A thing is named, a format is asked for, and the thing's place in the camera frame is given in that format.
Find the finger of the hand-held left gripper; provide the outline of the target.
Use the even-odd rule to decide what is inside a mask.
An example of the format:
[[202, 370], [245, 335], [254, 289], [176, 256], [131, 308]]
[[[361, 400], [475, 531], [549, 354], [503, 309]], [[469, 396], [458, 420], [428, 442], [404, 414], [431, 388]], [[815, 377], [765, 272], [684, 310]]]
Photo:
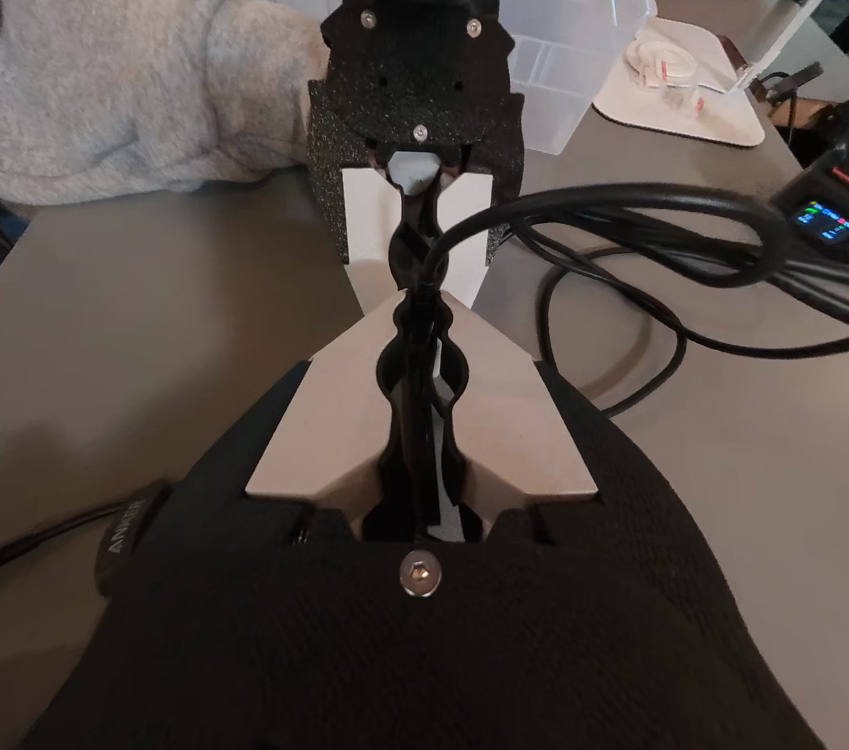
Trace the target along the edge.
[[398, 292], [389, 263], [402, 220], [402, 193], [371, 168], [342, 170], [348, 263], [345, 272], [364, 315]]
[[[447, 233], [466, 218], [489, 208], [492, 195], [493, 176], [488, 173], [463, 172], [452, 177], [442, 172], [435, 201], [435, 220], [440, 233]], [[468, 309], [472, 309], [489, 269], [488, 238], [488, 230], [483, 230], [454, 246], [449, 253], [441, 289]]]

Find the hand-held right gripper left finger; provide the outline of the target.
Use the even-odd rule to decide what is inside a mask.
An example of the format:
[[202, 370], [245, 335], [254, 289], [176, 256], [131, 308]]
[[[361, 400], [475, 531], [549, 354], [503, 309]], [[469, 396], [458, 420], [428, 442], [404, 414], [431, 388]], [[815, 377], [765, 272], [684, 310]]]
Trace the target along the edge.
[[309, 360], [247, 481], [247, 497], [339, 510], [348, 522], [362, 522], [363, 535], [407, 537], [407, 472], [394, 460], [392, 404], [377, 378], [404, 298], [394, 292]]

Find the white pad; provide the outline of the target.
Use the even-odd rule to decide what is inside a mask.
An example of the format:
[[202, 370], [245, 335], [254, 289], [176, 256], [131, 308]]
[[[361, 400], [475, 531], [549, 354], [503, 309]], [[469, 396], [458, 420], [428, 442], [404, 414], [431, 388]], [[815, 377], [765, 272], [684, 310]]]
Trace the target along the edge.
[[642, 25], [592, 105], [611, 122], [656, 133], [739, 148], [765, 137], [721, 40], [659, 17]]

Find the person's left forearm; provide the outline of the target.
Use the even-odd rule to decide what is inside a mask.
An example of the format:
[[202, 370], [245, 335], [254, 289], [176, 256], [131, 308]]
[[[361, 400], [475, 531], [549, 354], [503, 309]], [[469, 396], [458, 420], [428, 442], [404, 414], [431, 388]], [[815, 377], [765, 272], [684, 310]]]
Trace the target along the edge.
[[2, 206], [27, 211], [307, 160], [328, 50], [276, 0], [2, 0]]

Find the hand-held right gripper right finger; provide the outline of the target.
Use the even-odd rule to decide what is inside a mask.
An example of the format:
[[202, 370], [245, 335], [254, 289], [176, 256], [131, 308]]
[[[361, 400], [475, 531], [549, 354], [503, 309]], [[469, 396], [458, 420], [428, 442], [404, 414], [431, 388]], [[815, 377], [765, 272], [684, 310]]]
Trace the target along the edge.
[[598, 493], [534, 358], [449, 293], [447, 335], [469, 368], [451, 409], [466, 461], [461, 502], [488, 532], [508, 510], [591, 500]]

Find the black power bank with display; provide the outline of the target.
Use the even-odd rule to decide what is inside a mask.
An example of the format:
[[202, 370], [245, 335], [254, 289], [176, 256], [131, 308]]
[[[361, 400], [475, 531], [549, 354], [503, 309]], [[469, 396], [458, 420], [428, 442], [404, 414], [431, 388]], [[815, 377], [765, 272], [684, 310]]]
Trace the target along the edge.
[[848, 102], [822, 108], [794, 133], [801, 171], [770, 203], [801, 248], [848, 264]]

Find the black charger block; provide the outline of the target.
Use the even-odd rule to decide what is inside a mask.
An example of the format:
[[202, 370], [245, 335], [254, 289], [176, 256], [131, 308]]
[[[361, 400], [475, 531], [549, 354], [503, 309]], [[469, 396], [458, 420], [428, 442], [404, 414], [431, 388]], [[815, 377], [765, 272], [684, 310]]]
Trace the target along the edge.
[[171, 492], [169, 482], [158, 481], [119, 504], [103, 532], [94, 559], [94, 585], [100, 596], [110, 599], [113, 595], [145, 532]]

